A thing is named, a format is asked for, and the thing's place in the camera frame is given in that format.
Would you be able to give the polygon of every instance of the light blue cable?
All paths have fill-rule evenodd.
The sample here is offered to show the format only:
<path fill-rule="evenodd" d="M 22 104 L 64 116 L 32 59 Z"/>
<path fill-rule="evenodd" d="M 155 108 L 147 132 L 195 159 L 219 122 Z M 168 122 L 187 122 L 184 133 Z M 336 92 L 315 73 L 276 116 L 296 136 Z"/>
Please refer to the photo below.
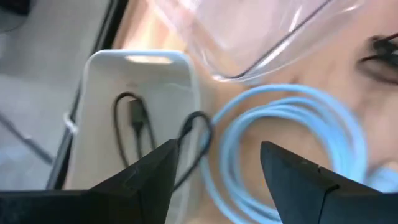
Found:
<path fill-rule="evenodd" d="M 241 135 L 253 121 L 259 118 L 284 118 L 306 126 L 323 144 L 336 173 L 359 183 L 365 181 L 367 149 L 363 131 L 347 108 L 320 90 L 309 86 L 290 84 L 252 88 L 226 104 L 214 116 L 213 125 L 217 125 L 226 113 L 246 98 L 270 91 L 304 93 L 310 98 L 291 96 L 257 106 L 236 118 L 225 131 L 220 142 L 219 169 L 228 195 L 240 212 L 233 210 L 222 199 L 211 177 L 208 159 L 204 158 L 200 164 L 208 193 L 221 212 L 235 223 L 252 223 L 253 221 L 280 223 L 277 210 L 262 204 L 248 193 L 240 173 L 239 141 Z"/>

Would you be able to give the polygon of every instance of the gray floor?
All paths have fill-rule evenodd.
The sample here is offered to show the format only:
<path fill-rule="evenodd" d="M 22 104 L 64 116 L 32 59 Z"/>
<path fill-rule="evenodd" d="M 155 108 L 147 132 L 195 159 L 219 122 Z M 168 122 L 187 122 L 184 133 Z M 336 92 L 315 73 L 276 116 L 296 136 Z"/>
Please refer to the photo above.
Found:
<path fill-rule="evenodd" d="M 0 34 L 0 111 L 53 156 L 108 3 L 37 0 L 23 25 Z M 50 170 L 0 126 L 1 190 L 42 189 Z"/>

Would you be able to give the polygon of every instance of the transparent plastic lid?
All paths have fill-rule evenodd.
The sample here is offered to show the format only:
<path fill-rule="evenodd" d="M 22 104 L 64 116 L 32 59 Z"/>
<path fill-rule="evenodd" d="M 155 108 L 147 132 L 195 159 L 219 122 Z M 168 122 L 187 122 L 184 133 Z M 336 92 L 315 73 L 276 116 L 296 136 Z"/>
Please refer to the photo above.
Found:
<path fill-rule="evenodd" d="M 259 78 L 293 62 L 347 24 L 364 0 L 155 0 L 221 81 Z"/>

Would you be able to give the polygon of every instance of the coiled cable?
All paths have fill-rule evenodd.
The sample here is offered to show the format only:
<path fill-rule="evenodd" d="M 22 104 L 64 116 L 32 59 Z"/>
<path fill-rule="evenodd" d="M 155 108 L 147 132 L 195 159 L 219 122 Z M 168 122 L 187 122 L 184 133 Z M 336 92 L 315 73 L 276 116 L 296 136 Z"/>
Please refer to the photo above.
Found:
<path fill-rule="evenodd" d="M 367 170 L 367 149 L 363 131 L 354 115 L 329 94 L 303 85 L 263 85 L 232 99 L 213 118 L 213 126 L 238 103 L 260 93 L 290 91 L 309 97 L 291 96 L 252 108 L 236 118 L 220 141 L 219 170 L 229 198 L 241 212 L 233 210 L 221 197 L 211 177 L 208 159 L 200 162 L 206 189 L 220 211 L 235 223 L 280 223 L 276 209 L 262 204 L 246 190 L 239 166 L 239 140 L 255 120 L 277 117 L 296 121 L 315 134 L 326 149 L 333 170 L 342 176 L 364 183 Z M 244 218 L 244 213 L 252 220 Z"/>

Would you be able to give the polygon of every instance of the white plastic container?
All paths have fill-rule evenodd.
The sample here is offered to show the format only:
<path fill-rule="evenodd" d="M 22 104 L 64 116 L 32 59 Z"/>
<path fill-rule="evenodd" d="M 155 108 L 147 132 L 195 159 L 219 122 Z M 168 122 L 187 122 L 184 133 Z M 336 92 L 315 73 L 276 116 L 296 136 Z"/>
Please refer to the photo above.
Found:
<path fill-rule="evenodd" d="M 90 188 L 124 169 L 116 148 L 111 114 L 113 100 L 124 91 L 144 98 L 158 145 L 177 137 L 189 113 L 210 111 L 213 103 L 212 97 L 204 96 L 211 94 L 211 88 L 195 75 L 189 59 L 180 52 L 102 50 L 95 53 L 85 67 L 67 189 Z M 122 101 L 121 134 L 129 161 L 134 162 L 137 160 L 134 138 L 128 123 L 123 122 L 128 118 L 123 105 L 126 104 Z M 199 150 L 199 134 L 200 128 L 196 127 L 184 140 L 177 178 L 194 160 Z M 144 152 L 146 149 L 149 152 L 147 131 L 142 143 Z M 167 223 L 183 223 L 196 210 L 201 193 L 201 179 L 196 171 L 173 194 Z"/>
<path fill-rule="evenodd" d="M 309 53 L 365 0 L 152 0 L 220 81 L 257 84 Z"/>

